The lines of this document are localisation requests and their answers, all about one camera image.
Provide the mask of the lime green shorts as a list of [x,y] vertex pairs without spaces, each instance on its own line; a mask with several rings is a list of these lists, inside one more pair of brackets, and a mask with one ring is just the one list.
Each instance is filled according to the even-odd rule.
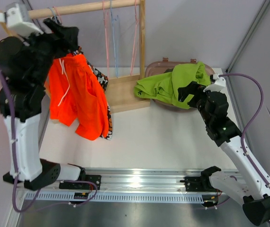
[[206,65],[203,62],[179,64],[173,68],[172,72],[138,80],[134,87],[134,95],[139,98],[159,100],[178,107],[178,88],[185,87],[192,81],[205,86],[211,84]]

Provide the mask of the pink hanger of green shorts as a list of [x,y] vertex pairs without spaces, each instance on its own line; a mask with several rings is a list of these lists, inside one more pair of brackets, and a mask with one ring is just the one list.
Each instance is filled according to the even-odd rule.
[[102,0],[103,22],[105,30],[105,46],[107,58],[107,76],[109,76],[109,40],[108,40],[108,11],[105,9],[105,1]]

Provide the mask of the blue wire hanger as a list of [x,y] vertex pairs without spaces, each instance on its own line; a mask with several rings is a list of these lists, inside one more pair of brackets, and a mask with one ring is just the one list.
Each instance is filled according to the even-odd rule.
[[119,27],[119,16],[113,14],[113,1],[110,1],[110,16],[111,16],[111,28],[112,28],[112,42],[114,51],[114,63],[115,63],[115,76],[118,78],[118,27]]

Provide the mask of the pink wire hanger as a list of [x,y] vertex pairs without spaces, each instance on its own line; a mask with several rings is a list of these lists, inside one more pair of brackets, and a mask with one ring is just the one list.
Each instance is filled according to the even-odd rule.
[[136,54],[137,54],[137,27],[139,25],[139,19],[138,19],[138,13],[137,13],[136,0],[135,0],[135,3],[134,3],[134,9],[135,9],[135,31],[134,31],[134,39],[133,39],[133,49],[132,49],[132,59],[131,59],[131,66],[130,66],[130,76],[133,75],[135,59],[136,59]]

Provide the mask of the olive green shorts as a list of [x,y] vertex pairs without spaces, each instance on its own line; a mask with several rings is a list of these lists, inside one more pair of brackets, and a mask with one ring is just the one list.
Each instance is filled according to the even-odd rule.
[[172,71],[173,71],[173,68],[167,69],[164,73],[168,73],[168,72],[172,72]]

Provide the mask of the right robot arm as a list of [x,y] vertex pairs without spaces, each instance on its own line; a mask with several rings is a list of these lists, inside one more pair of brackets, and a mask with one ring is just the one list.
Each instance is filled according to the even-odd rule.
[[246,145],[238,126],[227,116],[226,95],[219,89],[208,90],[195,81],[178,88],[178,101],[184,102],[189,95],[193,97],[188,105],[199,111],[208,136],[228,155],[245,180],[242,184],[218,169],[201,177],[200,187],[225,193],[241,205],[254,225],[270,222],[270,176]]

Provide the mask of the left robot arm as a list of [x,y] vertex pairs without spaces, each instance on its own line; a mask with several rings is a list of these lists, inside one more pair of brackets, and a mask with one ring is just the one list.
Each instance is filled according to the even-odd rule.
[[37,191],[59,182],[60,189],[99,189],[101,177],[86,175],[83,167],[41,159],[38,126],[45,96],[45,81],[55,59],[78,48],[77,27],[66,27],[50,18],[44,20],[50,33],[26,32],[20,38],[0,40],[0,113],[11,140],[11,169],[7,183],[23,183]]

